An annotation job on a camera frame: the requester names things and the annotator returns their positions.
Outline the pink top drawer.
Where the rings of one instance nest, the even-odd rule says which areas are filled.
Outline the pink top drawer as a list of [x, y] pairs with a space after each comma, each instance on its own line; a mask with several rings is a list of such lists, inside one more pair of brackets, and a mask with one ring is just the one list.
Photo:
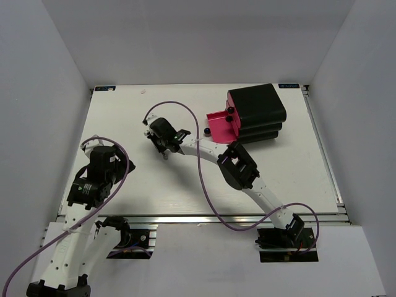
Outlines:
[[233, 117], [233, 121], [237, 125], [241, 125], [241, 119], [238, 114], [236, 103], [234, 102], [234, 99], [231, 96], [230, 92], [227, 93], [226, 110], [227, 110], [228, 114]]

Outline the pink drawer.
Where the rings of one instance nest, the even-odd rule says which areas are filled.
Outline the pink drawer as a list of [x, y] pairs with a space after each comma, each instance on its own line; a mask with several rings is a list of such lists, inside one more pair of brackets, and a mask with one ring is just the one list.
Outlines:
[[232, 128], [233, 128], [233, 131], [234, 131], [234, 134], [235, 134], [235, 136], [238, 138], [238, 137], [239, 137], [239, 129], [240, 129], [241, 125], [237, 125], [237, 124], [233, 121], [233, 117], [230, 116], [230, 115], [228, 114], [228, 112], [227, 112], [227, 116], [226, 116], [226, 121], [227, 121], [228, 123], [231, 124], [231, 126], [232, 126]]
[[230, 144], [237, 140], [237, 135], [233, 127], [233, 120], [227, 121], [230, 114], [226, 111], [217, 111], [207, 114], [207, 127], [204, 128], [204, 135], [211, 137], [219, 144]]
[[233, 121], [237, 125], [241, 125], [241, 119], [238, 114], [236, 103], [234, 102], [234, 99], [231, 96], [230, 92], [227, 93], [226, 110], [227, 110], [228, 114], [233, 117]]

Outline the black drawer cabinet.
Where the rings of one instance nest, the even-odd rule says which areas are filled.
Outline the black drawer cabinet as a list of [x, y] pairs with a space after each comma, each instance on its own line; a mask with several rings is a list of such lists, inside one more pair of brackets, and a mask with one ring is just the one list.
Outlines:
[[286, 121], [286, 109], [272, 84], [231, 89], [241, 127], [237, 141], [243, 144], [278, 137]]

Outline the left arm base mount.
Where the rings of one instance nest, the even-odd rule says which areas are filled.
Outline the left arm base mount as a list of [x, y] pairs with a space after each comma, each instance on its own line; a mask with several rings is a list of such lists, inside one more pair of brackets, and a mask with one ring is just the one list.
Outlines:
[[108, 259], [148, 260], [151, 258], [157, 238], [157, 225], [130, 224], [129, 241], [124, 240], [108, 255]]

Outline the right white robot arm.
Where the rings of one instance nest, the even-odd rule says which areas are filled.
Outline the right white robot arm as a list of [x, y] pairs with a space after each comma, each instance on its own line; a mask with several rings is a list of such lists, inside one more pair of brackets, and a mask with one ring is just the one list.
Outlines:
[[229, 186], [248, 195], [269, 216], [283, 246], [292, 247], [301, 241], [304, 222], [267, 187], [256, 162], [242, 144], [199, 140], [187, 130], [176, 131], [168, 120], [153, 113], [148, 114], [143, 123], [147, 126], [146, 137], [161, 154], [168, 150], [216, 164]]

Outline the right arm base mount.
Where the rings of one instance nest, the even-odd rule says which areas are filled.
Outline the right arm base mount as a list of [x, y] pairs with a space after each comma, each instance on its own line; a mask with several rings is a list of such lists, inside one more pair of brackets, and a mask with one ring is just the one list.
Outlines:
[[304, 228], [295, 242], [291, 242], [280, 230], [260, 228], [255, 243], [261, 263], [318, 262], [319, 256], [312, 228]]

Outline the pink bottom drawer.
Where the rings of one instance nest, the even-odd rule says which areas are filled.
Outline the pink bottom drawer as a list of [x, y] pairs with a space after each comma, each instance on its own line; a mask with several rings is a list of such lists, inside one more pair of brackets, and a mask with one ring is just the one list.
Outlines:
[[207, 114], [207, 127], [204, 128], [204, 135], [211, 137], [219, 144], [230, 144], [237, 140], [237, 135], [233, 127], [233, 120], [227, 121], [230, 114], [226, 111], [217, 111]]

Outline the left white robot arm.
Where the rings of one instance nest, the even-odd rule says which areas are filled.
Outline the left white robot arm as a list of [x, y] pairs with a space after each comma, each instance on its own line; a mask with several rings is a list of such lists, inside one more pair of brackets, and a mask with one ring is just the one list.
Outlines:
[[124, 147], [100, 136], [81, 145], [89, 159], [75, 175], [66, 199], [62, 233], [44, 245], [54, 253], [39, 281], [28, 285], [27, 296], [90, 296], [90, 276], [116, 246], [130, 242], [123, 217], [97, 218], [135, 170]]

